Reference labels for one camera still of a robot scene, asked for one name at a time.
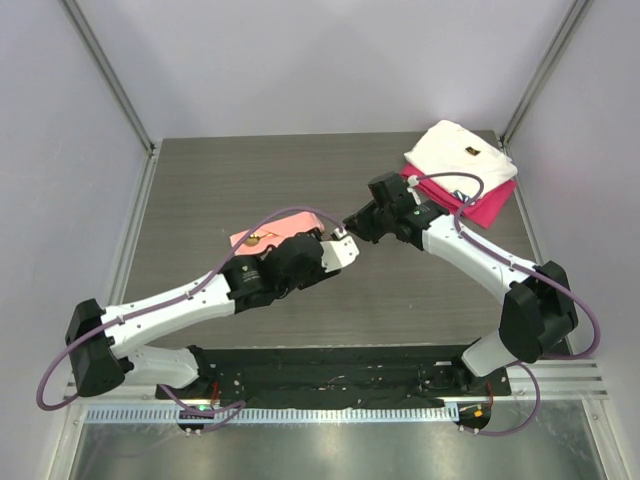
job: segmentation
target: wooden table surface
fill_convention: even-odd
[[[309,205],[343,219],[370,200],[370,179],[402,167],[403,153],[420,136],[165,140],[126,300],[202,275],[228,251],[230,234],[276,209]],[[533,258],[513,197],[490,230],[474,229],[518,256]],[[447,262],[392,237],[378,245],[356,241],[360,257],[337,277],[294,291],[270,307],[193,325],[154,345],[453,344],[471,342],[498,326],[498,303]]]

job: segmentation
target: pink fabric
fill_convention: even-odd
[[[314,228],[324,232],[324,225],[322,222],[311,212],[300,212],[295,215],[290,215],[280,220],[276,220],[271,223],[266,223],[257,229],[254,233],[260,238],[257,245],[240,245],[236,250],[236,255],[258,255],[264,252],[267,247],[277,247],[285,239],[293,237],[300,232],[310,232]],[[231,245],[235,245],[242,236],[247,233],[236,233],[229,237]]]
[[[407,165],[402,170],[403,177],[410,177],[411,175],[422,175],[423,173],[413,165]],[[426,193],[431,200],[439,203],[443,207],[449,209],[451,213],[454,213],[462,202],[440,187],[431,179],[420,180],[418,188]],[[463,215],[469,220],[477,223],[481,227],[489,228],[496,218],[505,202],[509,199],[513,191],[516,189],[515,180],[508,180],[499,187],[493,189],[487,193],[484,197],[478,200],[474,205],[468,207]]]

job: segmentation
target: white backdrop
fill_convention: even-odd
[[[600,316],[596,354],[640,478],[640,33],[636,0],[594,2],[512,142],[547,258]],[[582,317],[578,348],[591,340]]]
[[[570,0],[79,0],[168,137],[502,131]]]
[[[58,2],[0,15],[0,476],[44,478],[64,412],[35,405],[75,305],[106,300],[145,154]],[[69,366],[47,400],[60,400]]]

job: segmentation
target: white cloth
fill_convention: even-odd
[[[467,151],[468,147],[480,153],[473,155]],[[451,171],[477,175],[484,181],[482,196],[518,173],[504,153],[448,120],[431,127],[404,156],[425,175]],[[472,178],[438,177],[433,181],[458,198],[459,193],[471,197],[478,191],[478,183]]]

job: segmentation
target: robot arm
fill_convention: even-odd
[[[120,384],[168,384],[187,388],[208,382],[202,350],[168,350],[146,344],[204,320],[267,306],[337,275],[358,249],[344,231],[322,241],[316,231],[302,232],[260,255],[232,257],[220,271],[144,300],[101,309],[95,300],[79,304],[66,335],[69,345],[87,331],[114,320],[70,354],[81,397],[100,395]]]
[[[484,377],[516,360],[533,363],[578,324],[573,302],[543,282],[515,271],[480,251],[458,235],[454,218],[432,201],[420,203],[397,173],[369,183],[373,200],[345,219],[347,230],[377,243],[386,233],[452,263],[485,287],[503,307],[500,327],[472,344],[461,363],[468,370],[464,383]],[[569,287],[564,270],[553,262],[538,267],[511,255],[480,235],[475,240],[501,256]]]

